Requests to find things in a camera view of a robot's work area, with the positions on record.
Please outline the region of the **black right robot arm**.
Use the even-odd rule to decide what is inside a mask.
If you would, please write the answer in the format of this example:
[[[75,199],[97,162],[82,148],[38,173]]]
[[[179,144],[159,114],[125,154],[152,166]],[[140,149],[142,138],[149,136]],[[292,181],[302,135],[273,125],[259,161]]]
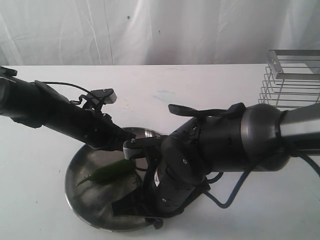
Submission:
[[[291,157],[306,161],[318,173],[313,155],[320,153],[320,106],[281,111],[268,104],[233,104],[228,109],[196,110],[169,105],[189,120],[168,135],[124,143],[127,160],[144,158],[147,169],[140,186],[112,203],[114,216],[144,218],[156,229],[164,219],[180,215],[224,173],[241,172],[222,209],[234,201],[251,172],[276,172]]]

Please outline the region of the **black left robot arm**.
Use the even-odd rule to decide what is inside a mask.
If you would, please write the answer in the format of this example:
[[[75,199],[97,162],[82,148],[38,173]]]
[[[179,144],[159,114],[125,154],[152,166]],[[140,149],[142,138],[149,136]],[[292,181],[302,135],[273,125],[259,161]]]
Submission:
[[[52,82],[27,82],[17,74],[0,68],[1,116],[34,129],[47,127],[98,150],[121,151],[125,141],[135,138],[102,113],[104,105],[117,99],[112,88],[85,90],[78,100],[68,100]]]

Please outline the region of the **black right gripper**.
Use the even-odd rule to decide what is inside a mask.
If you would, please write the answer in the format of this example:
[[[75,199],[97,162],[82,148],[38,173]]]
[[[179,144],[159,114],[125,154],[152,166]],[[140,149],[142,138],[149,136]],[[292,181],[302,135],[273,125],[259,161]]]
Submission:
[[[200,184],[191,184],[173,177],[169,170],[156,170],[150,186],[142,196],[131,192],[111,203],[114,217],[134,216],[155,221],[159,229],[164,219],[184,212],[194,200],[210,189],[207,179]]]

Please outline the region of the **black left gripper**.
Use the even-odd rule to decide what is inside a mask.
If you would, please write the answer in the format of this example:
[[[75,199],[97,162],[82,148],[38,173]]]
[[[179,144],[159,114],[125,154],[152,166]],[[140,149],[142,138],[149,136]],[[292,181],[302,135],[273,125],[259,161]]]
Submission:
[[[136,135],[113,123],[106,114],[94,113],[92,110],[80,110],[79,140],[97,150],[122,151],[126,141]]]

